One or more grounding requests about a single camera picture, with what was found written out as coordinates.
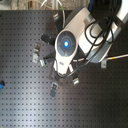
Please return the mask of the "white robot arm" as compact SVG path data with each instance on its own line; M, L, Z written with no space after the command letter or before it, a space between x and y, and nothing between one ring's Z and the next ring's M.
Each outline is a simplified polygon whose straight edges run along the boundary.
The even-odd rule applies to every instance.
M55 39L53 68L57 75L60 78L69 76L67 71L78 48L81 48L84 58L71 74L89 62L101 62L127 21L128 0L110 0L109 15L99 20L96 20L86 7L73 10Z

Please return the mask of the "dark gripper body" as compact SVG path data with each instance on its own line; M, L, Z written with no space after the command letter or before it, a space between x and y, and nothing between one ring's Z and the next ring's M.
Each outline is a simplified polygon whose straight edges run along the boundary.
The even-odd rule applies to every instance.
M49 72L49 79L51 81L61 81L61 78L59 77L57 72L54 70L54 68L51 68L51 70Z

